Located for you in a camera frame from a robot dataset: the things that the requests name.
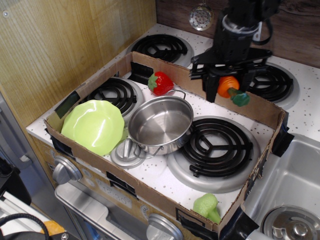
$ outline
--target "sink drain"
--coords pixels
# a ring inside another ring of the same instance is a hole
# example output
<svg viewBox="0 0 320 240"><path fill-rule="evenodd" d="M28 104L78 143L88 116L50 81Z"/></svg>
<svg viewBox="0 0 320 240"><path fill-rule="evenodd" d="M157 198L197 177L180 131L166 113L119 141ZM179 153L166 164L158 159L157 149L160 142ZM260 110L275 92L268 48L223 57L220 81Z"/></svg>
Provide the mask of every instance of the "sink drain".
<svg viewBox="0 0 320 240"><path fill-rule="evenodd" d="M261 229L277 240L318 240L320 218L297 206L280 206L264 217Z"/></svg>

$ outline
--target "speckled white countertop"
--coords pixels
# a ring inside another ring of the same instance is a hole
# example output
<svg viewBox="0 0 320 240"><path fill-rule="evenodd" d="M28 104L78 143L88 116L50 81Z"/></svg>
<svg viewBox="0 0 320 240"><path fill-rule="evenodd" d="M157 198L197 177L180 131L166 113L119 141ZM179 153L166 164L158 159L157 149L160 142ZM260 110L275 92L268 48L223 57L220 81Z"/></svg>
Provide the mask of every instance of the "speckled white countertop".
<svg viewBox="0 0 320 240"><path fill-rule="evenodd" d="M160 24L156 24L142 37L153 34L174 35L186 40L192 46L195 56L203 53L213 44L212 39ZM125 54L126 50L117 55L111 62L104 66L104 68L108 68L114 62L122 58ZM269 59L269 62L289 70L293 76L297 78L300 86L300 97L298 102L287 110L289 112L289 133L301 134L311 139L320 141L320 106L317 104L318 94L320 92L320 69L274 56ZM142 93L146 101L154 97L151 95L149 89L145 85L139 84L139 86L142 89ZM246 127L258 141L261 151L263 151L265 146L268 144L269 139L271 138L273 130L263 124L238 115L221 106L218 106L215 103L209 103L203 98L192 93L187 93L186 100L191 104L195 117L204 115L220 116L234 120ZM53 145L50 140L50 136L45 131L46 126L44 124L44 119L46 119L55 108L56 106L48 110L26 128L28 133L30 133L32 136L40 139L52 147ZM104 173L100 172L99 170L93 170L104 176ZM190 187L180 183L172 175L167 167L166 159L162 156L156 156L155 158L147 159L140 166L127 171L137 179L146 183L148 186L156 189L158 192L176 201L187 209L191 209L194 200L204 194L203 192L191 189ZM229 209L232 202L235 201L238 193L239 190L229 193L216 194L216 197L219 200L219 212L222 216Z"/></svg>

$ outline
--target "green toy vegetable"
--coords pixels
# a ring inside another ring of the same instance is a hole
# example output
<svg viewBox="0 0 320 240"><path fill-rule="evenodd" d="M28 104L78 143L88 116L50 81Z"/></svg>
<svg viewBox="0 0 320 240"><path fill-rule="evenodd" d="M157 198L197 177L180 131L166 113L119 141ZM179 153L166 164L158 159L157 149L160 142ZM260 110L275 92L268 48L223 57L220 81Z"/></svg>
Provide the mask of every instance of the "green toy vegetable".
<svg viewBox="0 0 320 240"><path fill-rule="evenodd" d="M218 200L215 195L207 193L196 199L193 203L193 211L201 216L219 224L221 217L217 211Z"/></svg>
<svg viewBox="0 0 320 240"><path fill-rule="evenodd" d="M174 88L174 83L165 73L157 71L149 77L148 88L155 95L162 96Z"/></svg>

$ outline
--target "hanging strainer ladle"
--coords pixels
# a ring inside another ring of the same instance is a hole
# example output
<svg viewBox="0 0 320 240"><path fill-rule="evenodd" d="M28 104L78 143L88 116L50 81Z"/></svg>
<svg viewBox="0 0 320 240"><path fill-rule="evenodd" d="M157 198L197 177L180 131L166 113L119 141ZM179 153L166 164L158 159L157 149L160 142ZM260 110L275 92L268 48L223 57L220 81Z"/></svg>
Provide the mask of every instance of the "hanging strainer ladle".
<svg viewBox="0 0 320 240"><path fill-rule="evenodd" d="M201 4L191 9L189 13L189 22L194 29L198 31L204 31L210 28L213 23L214 12L206 5L206 1L203 0Z"/></svg>

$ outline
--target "orange object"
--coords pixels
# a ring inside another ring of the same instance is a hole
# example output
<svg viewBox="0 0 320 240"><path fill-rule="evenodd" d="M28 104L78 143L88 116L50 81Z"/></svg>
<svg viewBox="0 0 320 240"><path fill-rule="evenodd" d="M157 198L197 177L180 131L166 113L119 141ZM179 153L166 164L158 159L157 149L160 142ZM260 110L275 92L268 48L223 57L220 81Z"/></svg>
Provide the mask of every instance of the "orange object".
<svg viewBox="0 0 320 240"><path fill-rule="evenodd" d="M238 80L234 76L222 76L219 80L219 86L217 93L224 98L230 98L230 94L228 93L228 89L234 88L239 90L240 84Z"/></svg>
<svg viewBox="0 0 320 240"><path fill-rule="evenodd" d="M65 232L65 229L53 220L45 221L44 225L46 226L49 232L49 236L62 234ZM45 232L43 229L41 229L40 233L44 234Z"/></svg>

